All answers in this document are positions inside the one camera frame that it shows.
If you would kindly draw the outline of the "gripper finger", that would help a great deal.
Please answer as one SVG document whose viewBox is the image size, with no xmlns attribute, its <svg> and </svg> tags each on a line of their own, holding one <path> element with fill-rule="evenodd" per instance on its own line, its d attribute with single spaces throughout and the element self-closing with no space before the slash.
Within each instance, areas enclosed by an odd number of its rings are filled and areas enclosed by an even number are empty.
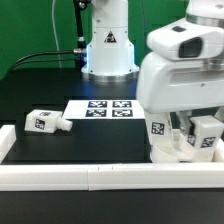
<svg viewBox="0 0 224 224">
<path fill-rule="evenodd" d="M 220 107 L 216 114 L 215 114 L 215 118 L 218 119 L 221 122 L 224 122 L 224 106 Z"/>
<path fill-rule="evenodd" d="M 190 133 L 192 122 L 190 121 L 190 117 L 192 115 L 191 110 L 187 111 L 178 111 L 176 113 L 179 121 L 180 121 L 180 131 L 186 135 Z"/>
</svg>

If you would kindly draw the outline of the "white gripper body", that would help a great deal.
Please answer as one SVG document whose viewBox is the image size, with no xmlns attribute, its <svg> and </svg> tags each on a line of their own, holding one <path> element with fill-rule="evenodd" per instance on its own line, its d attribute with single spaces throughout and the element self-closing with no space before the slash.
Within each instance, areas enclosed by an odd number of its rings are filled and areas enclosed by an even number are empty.
<svg viewBox="0 0 224 224">
<path fill-rule="evenodd" d="M 143 60 L 137 100 L 150 114 L 224 106 L 224 72 L 202 61 L 170 61 L 155 53 Z"/>
</svg>

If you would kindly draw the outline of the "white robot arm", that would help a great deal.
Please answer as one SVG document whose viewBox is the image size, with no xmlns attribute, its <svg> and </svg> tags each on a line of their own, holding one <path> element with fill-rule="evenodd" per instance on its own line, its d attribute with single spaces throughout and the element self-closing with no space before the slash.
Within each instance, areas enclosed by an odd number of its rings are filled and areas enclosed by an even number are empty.
<svg viewBox="0 0 224 224">
<path fill-rule="evenodd" d="M 136 97 L 149 114 L 224 107 L 224 0 L 190 0 L 184 18 L 148 34 L 151 52 L 140 66 L 127 34 L 127 0 L 92 4 L 85 77 L 103 82 L 137 71 Z"/>
</svg>

